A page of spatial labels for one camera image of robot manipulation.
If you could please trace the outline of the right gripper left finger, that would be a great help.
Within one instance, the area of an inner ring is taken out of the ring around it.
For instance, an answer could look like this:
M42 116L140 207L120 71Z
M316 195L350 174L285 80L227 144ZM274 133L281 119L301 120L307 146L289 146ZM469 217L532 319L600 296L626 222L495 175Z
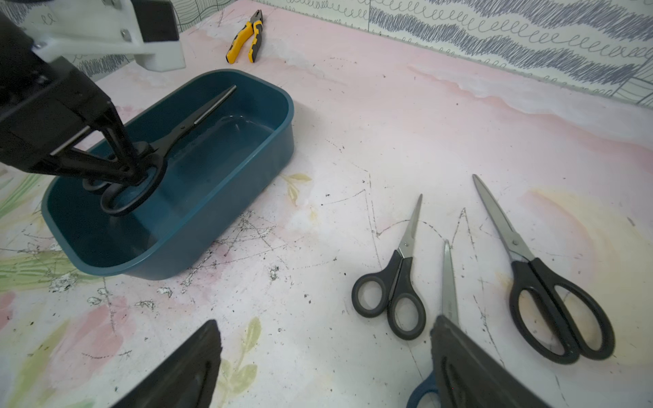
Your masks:
M218 382L221 352L217 321L209 320L114 406L210 406Z

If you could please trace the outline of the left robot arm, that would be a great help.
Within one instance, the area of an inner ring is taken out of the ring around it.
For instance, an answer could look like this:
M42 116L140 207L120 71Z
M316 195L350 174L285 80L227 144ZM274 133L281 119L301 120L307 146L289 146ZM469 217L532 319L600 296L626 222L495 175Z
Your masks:
M146 176L109 96L70 61L45 62L1 17L1 162L26 173L136 185Z

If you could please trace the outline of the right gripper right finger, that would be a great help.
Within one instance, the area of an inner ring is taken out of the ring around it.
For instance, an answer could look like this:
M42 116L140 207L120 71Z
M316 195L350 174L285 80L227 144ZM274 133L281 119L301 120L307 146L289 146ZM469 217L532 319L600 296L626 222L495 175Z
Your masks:
M443 314L436 318L430 338L442 407L548 406Z

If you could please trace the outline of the large black handled scissors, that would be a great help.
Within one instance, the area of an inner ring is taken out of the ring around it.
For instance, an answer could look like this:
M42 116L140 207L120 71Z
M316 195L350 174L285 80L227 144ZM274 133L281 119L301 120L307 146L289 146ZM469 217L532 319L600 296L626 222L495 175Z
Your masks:
M511 259L513 287L508 297L508 307L522 338L544 358L561 365L571 365L582 356L590 360L610 358L616 347L616 336L612 323L602 307L585 290L556 274L540 258L536 257L515 230L486 184L476 174L473 176L473 180L481 201ZM593 314L600 329L599 348L591 348L584 339L571 312L567 309L561 295L558 294L559 287L577 297ZM561 344L562 354L556 354L544 346L528 330L520 313L519 299L522 292L528 292L534 298L535 305L544 321Z

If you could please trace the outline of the small black handled scissors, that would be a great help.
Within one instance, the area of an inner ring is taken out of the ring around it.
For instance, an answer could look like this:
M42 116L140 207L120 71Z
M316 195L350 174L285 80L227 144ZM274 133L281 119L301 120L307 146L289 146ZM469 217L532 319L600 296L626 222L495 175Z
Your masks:
M423 302L411 281L415 237L422 202L423 194L420 194L401 242L394 250L387 266L379 272L361 276L353 285L351 293L352 305L360 316L374 318L386 311L391 331L398 338L406 341L417 339L422 334L427 318ZM368 283L377 284L381 290L381 299L372 309L365 307L359 299L363 287ZM401 328L396 318L396 309L402 300L412 303L417 311L417 323L412 329Z

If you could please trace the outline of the blue handled scissors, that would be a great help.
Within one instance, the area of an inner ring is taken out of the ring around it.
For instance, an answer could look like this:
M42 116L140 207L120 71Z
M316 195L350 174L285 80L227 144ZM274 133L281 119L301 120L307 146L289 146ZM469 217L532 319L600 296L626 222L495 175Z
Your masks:
M452 253L449 241L444 243L443 275L442 275L442 314L451 322L459 324L457 309L457 291L455 285L455 275L452 263ZM411 393L407 408L418 407L419 402L426 394L435 394L439 397L439 389L436 383L435 372L431 372L428 377L421 382Z

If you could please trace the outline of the all-black scissors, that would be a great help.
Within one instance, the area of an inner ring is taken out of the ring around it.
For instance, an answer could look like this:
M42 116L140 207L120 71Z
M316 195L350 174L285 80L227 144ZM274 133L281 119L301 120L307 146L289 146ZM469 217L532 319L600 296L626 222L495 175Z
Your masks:
M112 203L122 193L129 188L126 183L111 183L108 181L92 180L86 178L83 180L83 188L95 195L101 195L100 207L110 216L124 216L133 212L136 208L142 205L162 183L164 175L168 168L167 156L171 149L187 134L189 134L200 123L207 119L218 107L220 107L226 100L228 100L233 93L236 92L237 86L231 85L218 96L209 100L206 104L195 110L192 114L188 115L179 125L174 127L167 135L156 140L152 144L146 142L138 142L135 144L137 151L137 158L140 163L145 166L145 176L137 185L149 180L148 171L150 168L156 168L156 172L151 178L146 188L139 192L139 195L134 197L130 202L124 204L122 207L112 207Z

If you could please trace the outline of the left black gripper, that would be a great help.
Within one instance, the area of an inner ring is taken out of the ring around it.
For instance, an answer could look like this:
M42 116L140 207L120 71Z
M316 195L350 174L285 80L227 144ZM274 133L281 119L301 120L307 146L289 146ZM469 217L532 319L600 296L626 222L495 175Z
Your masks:
M1 162L27 173L137 185L145 176L137 150L109 97L67 59L48 63L33 40L1 18ZM75 149L99 131L108 157Z

